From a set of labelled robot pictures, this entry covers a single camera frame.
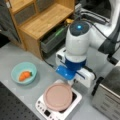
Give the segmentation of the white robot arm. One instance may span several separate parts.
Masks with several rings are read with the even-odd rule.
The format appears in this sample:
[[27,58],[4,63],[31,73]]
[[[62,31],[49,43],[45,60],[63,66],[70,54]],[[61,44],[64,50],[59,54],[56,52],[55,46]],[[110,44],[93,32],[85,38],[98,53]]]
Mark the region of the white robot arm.
[[109,2],[112,11],[107,24],[80,19],[74,20],[67,29],[65,46],[56,53],[56,72],[70,86],[77,81],[90,88],[96,79],[86,67],[89,47],[103,54],[112,54],[120,46],[120,0]]

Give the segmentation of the white and blue gripper body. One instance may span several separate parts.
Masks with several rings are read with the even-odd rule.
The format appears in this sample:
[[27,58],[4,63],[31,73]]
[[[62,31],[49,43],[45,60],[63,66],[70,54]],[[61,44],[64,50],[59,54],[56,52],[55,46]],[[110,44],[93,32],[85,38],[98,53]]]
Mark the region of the white and blue gripper body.
[[74,63],[68,61],[65,53],[65,48],[56,53],[56,72],[64,77],[70,85],[79,82],[90,88],[96,79],[95,73],[85,65],[85,62]]

